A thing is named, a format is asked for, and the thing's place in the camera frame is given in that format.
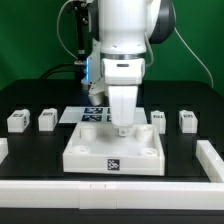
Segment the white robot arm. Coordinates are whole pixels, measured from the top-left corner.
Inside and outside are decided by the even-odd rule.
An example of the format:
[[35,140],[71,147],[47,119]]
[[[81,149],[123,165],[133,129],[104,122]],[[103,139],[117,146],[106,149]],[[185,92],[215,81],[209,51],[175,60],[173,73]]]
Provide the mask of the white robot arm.
[[125,136],[133,126],[145,55],[164,42],[176,23],[172,0],[88,0],[93,50],[87,58],[89,99],[109,99],[112,125]]

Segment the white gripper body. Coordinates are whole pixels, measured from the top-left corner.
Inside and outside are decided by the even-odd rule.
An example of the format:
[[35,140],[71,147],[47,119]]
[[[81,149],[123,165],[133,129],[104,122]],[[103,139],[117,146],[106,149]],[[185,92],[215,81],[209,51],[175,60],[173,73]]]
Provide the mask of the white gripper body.
[[116,127],[131,127],[134,122],[138,86],[145,74],[145,60],[104,58],[102,73],[108,87],[112,124]]

